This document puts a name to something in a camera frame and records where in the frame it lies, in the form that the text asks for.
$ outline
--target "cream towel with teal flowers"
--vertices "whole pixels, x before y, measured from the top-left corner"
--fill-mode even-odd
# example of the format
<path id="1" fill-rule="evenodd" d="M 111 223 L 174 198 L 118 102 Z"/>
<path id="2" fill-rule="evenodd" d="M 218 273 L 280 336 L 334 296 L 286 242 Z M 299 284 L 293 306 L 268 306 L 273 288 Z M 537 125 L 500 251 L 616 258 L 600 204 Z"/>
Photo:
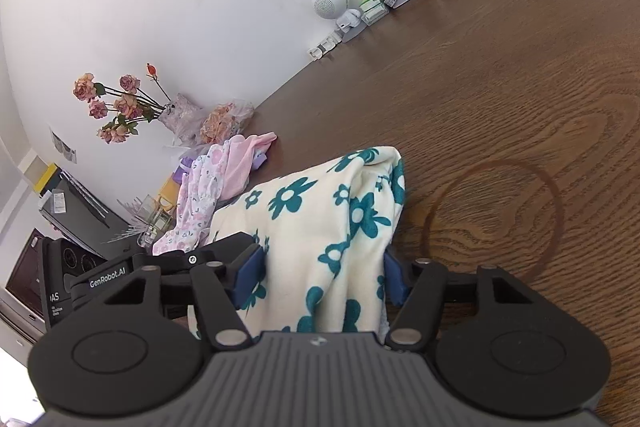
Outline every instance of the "cream towel with teal flowers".
<path id="1" fill-rule="evenodd" d="M 375 147 L 257 185 L 218 210 L 209 242 L 246 232 L 267 253 L 266 272 L 238 312 L 252 336 L 380 333 L 383 253 L 403 203 L 402 159 Z"/>

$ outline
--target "flower stem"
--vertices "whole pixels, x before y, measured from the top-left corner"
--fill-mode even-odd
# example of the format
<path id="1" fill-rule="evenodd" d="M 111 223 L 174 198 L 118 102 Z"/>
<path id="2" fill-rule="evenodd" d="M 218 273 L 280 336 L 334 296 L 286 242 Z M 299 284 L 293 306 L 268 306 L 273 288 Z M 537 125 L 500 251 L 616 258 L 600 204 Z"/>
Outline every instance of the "flower stem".
<path id="1" fill-rule="evenodd" d="M 146 96 L 146 98 L 149 100 L 149 102 L 153 102 L 155 103 L 158 107 L 161 107 L 161 105 L 156 102 L 155 99 L 152 99 L 146 92 L 144 92 L 142 89 L 138 88 L 139 92 L 141 92 L 144 96 Z"/>
<path id="2" fill-rule="evenodd" d="M 107 87 L 107 86 L 104 86 L 104 89 L 105 90 L 110 89 L 110 90 L 114 91 L 114 92 L 108 92 L 107 93 L 107 94 L 110 94 L 112 96 L 116 96 L 116 93 L 117 94 L 128 94 L 129 96 L 133 96 L 135 99 L 140 100 L 140 102 L 143 102 L 145 105 L 148 105 L 149 107 L 155 107 L 157 109 L 164 109 L 164 107 L 162 107 L 162 105 L 160 105 L 158 102 L 156 102 L 156 100 L 153 100 L 151 97 L 148 97 L 148 99 L 145 98 L 148 95 L 142 96 L 142 95 L 138 95 L 138 94 L 131 94 L 130 92 L 120 91 L 120 90 L 117 90 L 117 89 L 113 89 L 113 87 Z"/>
<path id="3" fill-rule="evenodd" d="M 160 90 L 162 91 L 162 93 L 166 96 L 166 99 L 171 102 L 171 99 L 169 98 L 169 95 L 164 91 L 164 89 L 162 89 L 162 86 L 160 85 L 160 82 L 158 82 L 157 78 L 154 78 L 154 80 L 156 81 L 156 84 L 158 84 L 158 87 L 160 88 Z"/>

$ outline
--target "wood grain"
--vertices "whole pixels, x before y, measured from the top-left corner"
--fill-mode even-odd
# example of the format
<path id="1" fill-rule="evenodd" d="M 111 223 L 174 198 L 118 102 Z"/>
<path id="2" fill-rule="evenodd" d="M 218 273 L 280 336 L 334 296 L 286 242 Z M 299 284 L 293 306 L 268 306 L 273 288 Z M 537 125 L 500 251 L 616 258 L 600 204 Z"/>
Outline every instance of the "wood grain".
<path id="1" fill-rule="evenodd" d="M 612 356 L 599 413 L 636 427 L 639 20 L 639 0 L 413 0 L 260 105 L 247 131 L 279 138 L 252 185 L 395 146 L 399 250 L 500 264 L 592 328 Z"/>

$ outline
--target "pink rose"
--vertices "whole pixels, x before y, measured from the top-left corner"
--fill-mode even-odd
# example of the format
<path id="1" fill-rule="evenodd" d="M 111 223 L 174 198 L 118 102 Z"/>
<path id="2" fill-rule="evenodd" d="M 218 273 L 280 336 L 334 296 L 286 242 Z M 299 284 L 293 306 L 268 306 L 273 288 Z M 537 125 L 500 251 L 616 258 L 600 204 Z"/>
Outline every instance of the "pink rose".
<path id="1" fill-rule="evenodd" d="M 120 111 L 126 118 L 132 118 L 132 114 L 136 112 L 138 107 L 138 99 L 131 94 L 123 94 L 121 98 L 113 101 L 113 108 Z"/>
<path id="2" fill-rule="evenodd" d="M 120 77 L 120 87 L 131 94 L 135 94 L 140 87 L 140 81 L 130 74 Z"/>
<path id="3" fill-rule="evenodd" d="M 140 118 L 142 116 L 142 108 L 137 105 L 133 111 L 131 111 L 131 115 L 129 118 L 134 119 L 134 118 Z"/>
<path id="4" fill-rule="evenodd" d="M 89 116 L 94 117 L 96 120 L 104 118 L 108 112 L 107 105 L 101 100 L 92 100 L 89 103 Z"/>
<path id="5" fill-rule="evenodd" d="M 96 97 L 95 87 L 92 80 L 94 76 L 91 73 L 85 73 L 76 80 L 74 84 L 74 95 L 82 102 L 89 102 Z"/>
<path id="6" fill-rule="evenodd" d="M 103 139 L 105 142 L 111 142 L 111 129 L 98 129 L 98 137 Z"/>
<path id="7" fill-rule="evenodd" d="M 116 129 L 111 129 L 111 141 L 121 143 L 129 136 L 129 129 L 124 125 L 119 125 Z"/>

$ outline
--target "pink floral cloth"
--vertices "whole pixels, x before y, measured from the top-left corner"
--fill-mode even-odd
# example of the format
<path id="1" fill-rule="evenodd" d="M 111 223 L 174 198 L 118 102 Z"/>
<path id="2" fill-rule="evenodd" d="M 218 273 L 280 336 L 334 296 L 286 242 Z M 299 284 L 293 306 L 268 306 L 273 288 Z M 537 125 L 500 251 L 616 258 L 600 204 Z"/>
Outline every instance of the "pink floral cloth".
<path id="1" fill-rule="evenodd" d="M 206 241 L 218 200 L 233 198 L 244 190 L 254 156 L 266 152 L 275 139 L 272 132 L 246 139 L 237 135 L 198 156 L 189 174 L 182 175 L 175 228 L 154 244 L 153 254 L 188 252 Z"/>

